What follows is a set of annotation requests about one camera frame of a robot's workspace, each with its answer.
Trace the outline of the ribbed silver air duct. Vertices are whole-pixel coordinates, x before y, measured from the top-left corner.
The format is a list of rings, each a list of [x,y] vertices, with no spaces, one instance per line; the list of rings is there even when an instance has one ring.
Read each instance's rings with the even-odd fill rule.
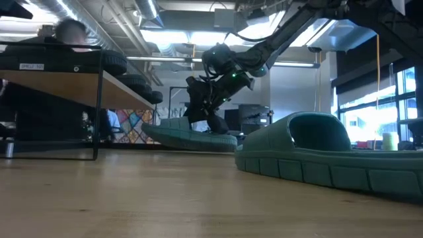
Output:
[[[117,45],[88,11],[83,10],[81,14],[81,21],[84,22],[89,31],[88,43],[95,46],[101,46],[107,50],[114,50],[125,55],[123,49]]]

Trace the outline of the black equipment cabinet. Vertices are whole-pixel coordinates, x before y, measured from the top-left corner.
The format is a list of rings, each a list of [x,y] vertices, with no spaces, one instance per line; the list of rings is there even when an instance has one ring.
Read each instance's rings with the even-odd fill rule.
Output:
[[[272,123],[274,112],[268,106],[240,104],[238,109],[225,110],[224,119],[229,133],[247,136]]]

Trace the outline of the background workbench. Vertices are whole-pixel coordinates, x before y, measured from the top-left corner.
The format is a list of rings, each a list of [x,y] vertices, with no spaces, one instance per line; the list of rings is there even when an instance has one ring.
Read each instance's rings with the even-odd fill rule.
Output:
[[[62,149],[93,149],[89,141],[17,141],[0,139],[0,155],[6,154],[8,148],[13,148],[13,153],[53,151]]]

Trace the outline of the grey ceiling box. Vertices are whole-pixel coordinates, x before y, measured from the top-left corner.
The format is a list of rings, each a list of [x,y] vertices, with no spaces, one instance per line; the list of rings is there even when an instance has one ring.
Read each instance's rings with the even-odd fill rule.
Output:
[[[234,28],[236,14],[233,9],[214,10],[214,28]]]

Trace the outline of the round silver air duct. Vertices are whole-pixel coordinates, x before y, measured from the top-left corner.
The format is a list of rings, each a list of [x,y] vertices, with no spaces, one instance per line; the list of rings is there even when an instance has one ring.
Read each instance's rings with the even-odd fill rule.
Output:
[[[151,21],[159,28],[164,27],[164,24],[159,16],[159,6],[156,0],[134,0],[134,3],[142,19]]]

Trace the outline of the colourful patchwork quilt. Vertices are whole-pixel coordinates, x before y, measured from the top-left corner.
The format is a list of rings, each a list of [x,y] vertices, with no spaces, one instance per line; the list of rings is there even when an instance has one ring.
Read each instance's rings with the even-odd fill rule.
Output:
[[[116,110],[120,131],[115,133],[116,143],[152,144],[153,140],[142,130],[142,124],[153,123],[152,110]]]

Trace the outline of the long ceiling tube light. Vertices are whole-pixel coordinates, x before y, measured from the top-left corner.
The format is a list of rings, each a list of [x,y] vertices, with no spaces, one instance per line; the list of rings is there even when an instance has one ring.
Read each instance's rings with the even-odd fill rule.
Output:
[[[155,57],[155,56],[127,56],[128,60],[132,61],[156,61],[156,62],[185,62],[185,63],[200,63],[201,58],[178,58],[178,57]]]
[[[314,63],[301,63],[301,62],[287,62],[287,61],[277,61],[274,63],[275,67],[309,67],[314,68]]]

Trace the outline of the black window frame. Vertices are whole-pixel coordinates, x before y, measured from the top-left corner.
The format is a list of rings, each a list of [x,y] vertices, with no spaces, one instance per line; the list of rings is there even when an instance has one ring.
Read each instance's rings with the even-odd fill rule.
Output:
[[[399,142],[413,142],[412,132],[401,120],[417,118],[414,68],[394,72],[384,78],[342,92],[336,88],[336,116],[345,127],[352,147],[357,141],[374,141],[373,149],[383,147],[383,133],[396,132]]]

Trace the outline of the wooden shelf black metal frame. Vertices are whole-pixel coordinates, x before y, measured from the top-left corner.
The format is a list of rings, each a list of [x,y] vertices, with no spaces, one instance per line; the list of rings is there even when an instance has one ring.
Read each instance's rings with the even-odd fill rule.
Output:
[[[20,152],[13,153],[13,157],[94,161],[103,143],[110,141],[114,135],[107,110],[149,110],[153,107],[116,76],[103,70],[103,50],[99,46],[0,41],[0,83],[4,84],[3,90],[7,82],[12,82],[96,109],[94,120],[89,120],[85,113],[83,115],[87,138],[65,140],[89,141],[93,149]],[[20,63],[43,63],[44,70],[20,70]],[[16,140],[15,132],[16,122],[13,134],[7,139]]]

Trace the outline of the green rubber slide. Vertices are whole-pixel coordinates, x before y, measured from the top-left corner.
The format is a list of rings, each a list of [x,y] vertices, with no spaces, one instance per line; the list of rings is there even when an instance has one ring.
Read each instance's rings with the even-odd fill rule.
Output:
[[[235,164],[279,179],[423,198],[423,151],[352,149],[342,123],[322,112],[294,112],[249,134]]]
[[[143,123],[141,129],[152,140],[177,149],[231,153],[238,146],[235,136],[191,130],[185,116],[162,119],[159,125]]]

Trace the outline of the white crinkled sheet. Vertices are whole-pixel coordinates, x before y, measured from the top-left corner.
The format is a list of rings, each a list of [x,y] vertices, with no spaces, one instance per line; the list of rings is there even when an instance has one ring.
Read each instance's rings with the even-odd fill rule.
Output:
[[[186,112],[186,107],[185,106],[181,106],[181,107],[157,107],[156,110],[156,119],[162,120],[162,119],[167,119],[167,118],[180,118],[182,116],[184,116],[184,113]]]

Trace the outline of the yellow roll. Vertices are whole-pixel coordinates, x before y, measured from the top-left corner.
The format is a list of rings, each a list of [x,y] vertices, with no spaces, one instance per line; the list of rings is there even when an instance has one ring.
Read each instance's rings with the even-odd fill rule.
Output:
[[[399,136],[396,132],[383,133],[383,150],[397,151],[399,143]]]

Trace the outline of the person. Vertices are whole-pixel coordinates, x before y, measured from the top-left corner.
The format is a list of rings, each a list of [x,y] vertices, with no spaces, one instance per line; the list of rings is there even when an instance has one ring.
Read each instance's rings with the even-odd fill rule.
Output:
[[[112,110],[107,110],[108,120],[110,122],[111,130],[113,133],[121,133],[119,119],[117,114]]]
[[[54,36],[37,36],[24,43],[83,45],[87,28],[78,20],[59,22]],[[65,141],[86,139],[84,113],[95,119],[96,109],[12,82],[7,82],[0,104],[16,112],[15,139],[19,141]]]

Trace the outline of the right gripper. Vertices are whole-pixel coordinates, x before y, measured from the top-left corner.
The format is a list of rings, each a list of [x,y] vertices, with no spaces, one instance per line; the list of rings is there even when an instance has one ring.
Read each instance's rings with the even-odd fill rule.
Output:
[[[222,75],[217,81],[209,83],[197,80],[193,76],[186,79],[190,102],[184,116],[189,123],[207,120],[210,130],[215,134],[226,134],[229,131],[226,121],[209,110],[216,110],[244,87],[253,90],[254,78],[246,73],[229,73]]]

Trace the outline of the black background gantry frame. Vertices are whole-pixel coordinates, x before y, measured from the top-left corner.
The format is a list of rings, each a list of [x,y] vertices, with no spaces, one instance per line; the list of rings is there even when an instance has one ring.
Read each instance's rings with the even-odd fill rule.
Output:
[[[180,90],[182,90],[182,89],[187,89],[188,87],[173,87],[173,86],[170,86],[169,87],[169,102],[168,102],[168,118],[171,118],[171,101],[172,101],[172,99],[173,99],[173,97],[175,96],[175,95],[177,95],[178,94],[178,92],[180,91]],[[175,94],[173,94],[172,93],[172,91],[173,91],[173,89],[178,89],[179,91],[177,92],[177,93],[175,93]]]

